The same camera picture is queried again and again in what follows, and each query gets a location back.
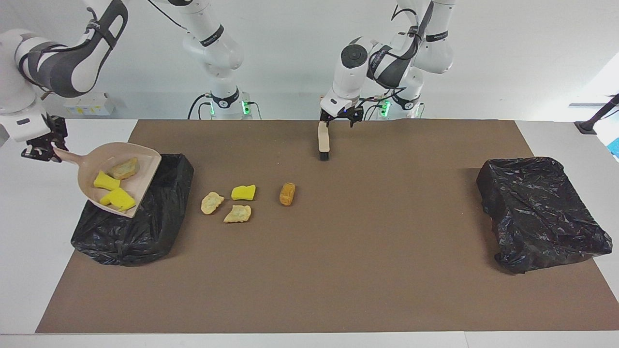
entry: dustpan handle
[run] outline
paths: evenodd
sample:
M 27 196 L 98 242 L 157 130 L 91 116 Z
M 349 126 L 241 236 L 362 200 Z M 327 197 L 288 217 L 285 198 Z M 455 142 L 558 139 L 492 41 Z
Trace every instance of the dustpan handle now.
M 76 155 L 72 152 L 65 151 L 56 147 L 54 148 L 54 152 L 63 161 L 67 161 L 73 164 L 80 164 L 84 162 L 84 156 Z

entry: black garbage bag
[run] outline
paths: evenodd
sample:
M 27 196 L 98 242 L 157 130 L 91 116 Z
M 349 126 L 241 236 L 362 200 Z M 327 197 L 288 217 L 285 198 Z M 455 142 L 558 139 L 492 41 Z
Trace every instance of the black garbage bag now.
M 610 236 L 554 159 L 489 160 L 479 172 L 477 187 L 501 250 L 495 259 L 511 272 L 577 263 L 612 252 Z
M 132 219 L 88 201 L 71 245 L 101 264 L 135 266 L 164 257 L 183 223 L 193 173 L 184 155 L 162 155 Z

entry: black stand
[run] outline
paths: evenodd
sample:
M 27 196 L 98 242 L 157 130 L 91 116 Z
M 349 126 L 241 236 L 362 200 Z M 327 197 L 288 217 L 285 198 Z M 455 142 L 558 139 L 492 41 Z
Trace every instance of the black stand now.
M 615 108 L 619 103 L 619 94 L 616 94 L 606 105 L 604 105 L 589 121 L 585 122 L 574 122 L 576 128 L 583 134 L 597 134 L 593 130 L 593 125 L 601 120 L 606 114 Z

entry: white wall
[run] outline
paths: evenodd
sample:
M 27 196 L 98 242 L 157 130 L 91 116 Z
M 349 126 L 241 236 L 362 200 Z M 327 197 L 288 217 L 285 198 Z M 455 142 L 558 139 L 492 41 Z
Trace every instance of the white wall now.
M 245 48 L 240 86 L 274 118 L 317 117 L 317 97 L 330 87 L 343 46 L 360 35 L 389 41 L 407 28 L 404 16 L 389 21 L 395 1 L 212 2 Z M 178 17 L 171 6 L 162 7 Z M 209 86 L 181 48 L 183 31 L 147 1 L 133 0 L 128 8 L 127 30 L 96 90 L 117 101 L 118 116 L 186 117 L 194 96 Z M 89 18 L 79 0 L 0 2 L 0 32 L 26 27 L 74 43 Z M 565 120 L 558 110 L 619 52 L 617 32 L 614 0 L 459 1 L 449 28 L 454 66 L 426 75 L 424 117 Z M 50 111 L 63 112 L 58 98 L 46 102 Z

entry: green led light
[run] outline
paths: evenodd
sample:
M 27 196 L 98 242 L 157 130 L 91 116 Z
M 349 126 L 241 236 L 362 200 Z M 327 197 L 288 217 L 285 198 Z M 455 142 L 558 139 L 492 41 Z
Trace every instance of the green led light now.
M 382 110 L 381 110 L 381 116 L 382 117 L 387 117 L 387 114 L 389 113 L 389 107 L 391 106 L 391 102 L 386 101 L 383 105 L 382 105 Z
M 249 115 L 251 110 L 249 109 L 249 106 L 247 105 L 247 103 L 244 101 L 241 101 L 241 104 L 243 105 L 243 113 L 246 115 Z

